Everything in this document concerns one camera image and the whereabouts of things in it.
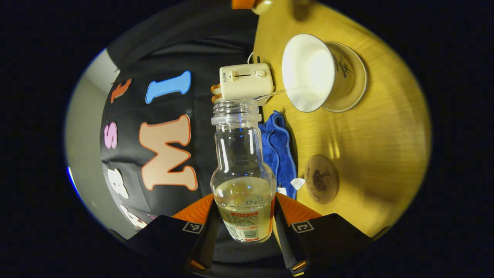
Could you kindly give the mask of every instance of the letter m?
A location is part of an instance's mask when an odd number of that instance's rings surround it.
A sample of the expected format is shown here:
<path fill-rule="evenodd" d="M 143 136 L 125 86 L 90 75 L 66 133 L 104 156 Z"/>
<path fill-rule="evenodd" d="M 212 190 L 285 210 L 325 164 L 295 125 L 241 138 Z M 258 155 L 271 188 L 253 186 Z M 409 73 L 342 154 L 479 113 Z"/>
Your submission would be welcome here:
<path fill-rule="evenodd" d="M 182 146 L 189 144 L 189 116 L 181 115 L 178 120 L 156 125 L 142 123 L 139 142 L 157 154 L 141 168 L 142 181 L 148 190 L 153 190 L 156 185 L 182 185 L 189 190 L 197 189 L 194 168 L 186 165 L 181 172 L 172 172 L 175 167 L 190 158 L 190 153 L 169 145 L 175 142 Z"/>

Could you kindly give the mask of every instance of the clear glass bottle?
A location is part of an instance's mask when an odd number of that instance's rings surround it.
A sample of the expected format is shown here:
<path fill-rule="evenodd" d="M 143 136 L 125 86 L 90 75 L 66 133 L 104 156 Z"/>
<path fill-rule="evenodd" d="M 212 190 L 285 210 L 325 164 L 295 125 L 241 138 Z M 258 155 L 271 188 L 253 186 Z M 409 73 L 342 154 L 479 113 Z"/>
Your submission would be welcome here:
<path fill-rule="evenodd" d="M 213 112 L 218 159 L 211 177 L 214 200 L 235 241 L 264 242 L 271 236 L 276 181 L 262 159 L 259 107 L 253 99 L 225 100 Z"/>

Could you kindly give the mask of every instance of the liquid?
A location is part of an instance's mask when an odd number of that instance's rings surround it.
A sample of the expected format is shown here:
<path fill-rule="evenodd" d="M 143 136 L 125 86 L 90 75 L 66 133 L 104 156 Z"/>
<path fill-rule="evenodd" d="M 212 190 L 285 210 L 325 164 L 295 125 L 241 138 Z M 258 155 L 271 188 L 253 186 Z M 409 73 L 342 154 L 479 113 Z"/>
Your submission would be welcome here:
<path fill-rule="evenodd" d="M 215 201 L 231 237 L 239 242 L 264 242 L 271 235 L 274 194 L 266 180 L 242 177 L 215 189 Z"/>

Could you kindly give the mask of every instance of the blue cloth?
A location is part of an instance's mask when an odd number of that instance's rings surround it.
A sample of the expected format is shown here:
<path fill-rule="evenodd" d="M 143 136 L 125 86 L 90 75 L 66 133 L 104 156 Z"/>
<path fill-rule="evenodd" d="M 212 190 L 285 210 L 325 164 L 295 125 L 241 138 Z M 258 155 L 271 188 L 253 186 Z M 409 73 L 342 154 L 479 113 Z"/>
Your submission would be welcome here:
<path fill-rule="evenodd" d="M 290 133 L 285 119 L 278 111 L 273 111 L 269 119 L 259 125 L 262 139 L 264 162 L 273 170 L 277 187 L 284 187 L 287 196 L 295 199 L 297 190 L 290 184 L 297 177 L 295 163 L 290 152 Z"/>

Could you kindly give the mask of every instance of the wooden table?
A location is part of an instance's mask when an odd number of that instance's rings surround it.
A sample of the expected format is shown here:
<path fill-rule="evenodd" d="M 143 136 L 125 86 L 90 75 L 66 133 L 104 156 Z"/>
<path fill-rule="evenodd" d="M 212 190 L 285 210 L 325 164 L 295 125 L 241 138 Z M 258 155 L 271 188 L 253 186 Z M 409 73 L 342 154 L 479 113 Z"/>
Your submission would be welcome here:
<path fill-rule="evenodd" d="M 352 109 L 311 113 L 293 107 L 286 94 L 263 107 L 284 114 L 296 150 L 292 155 L 303 178 L 313 155 L 329 158 L 338 170 L 339 192 L 327 205 L 315 203 L 304 186 L 297 200 L 327 215 L 338 213 L 368 236 L 393 225 L 406 210 L 424 178 L 431 153 L 431 123 L 426 101 L 413 73 L 385 42 L 327 6 L 274 0 L 259 17 L 253 60 L 271 66 L 276 90 L 284 89 L 283 50 L 289 39 L 307 33 L 340 42 L 364 61 L 368 87 Z"/>

